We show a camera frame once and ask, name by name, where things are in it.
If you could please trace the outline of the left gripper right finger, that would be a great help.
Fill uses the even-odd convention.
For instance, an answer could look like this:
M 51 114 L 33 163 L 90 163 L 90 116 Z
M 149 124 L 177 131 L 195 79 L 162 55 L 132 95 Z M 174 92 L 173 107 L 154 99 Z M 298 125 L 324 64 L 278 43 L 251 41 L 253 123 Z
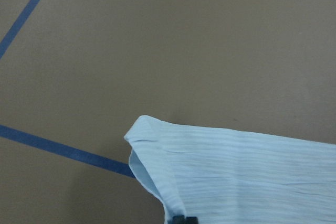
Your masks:
M 197 224 L 197 217 L 195 216 L 187 216 L 185 217 L 185 224 Z

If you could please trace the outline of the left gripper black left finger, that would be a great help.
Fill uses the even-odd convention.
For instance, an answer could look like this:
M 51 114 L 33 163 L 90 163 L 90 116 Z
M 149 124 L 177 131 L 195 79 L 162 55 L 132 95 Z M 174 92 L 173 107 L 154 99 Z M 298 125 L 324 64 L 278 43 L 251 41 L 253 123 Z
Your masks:
M 172 218 L 172 224 L 184 224 L 184 216 L 178 215 Z

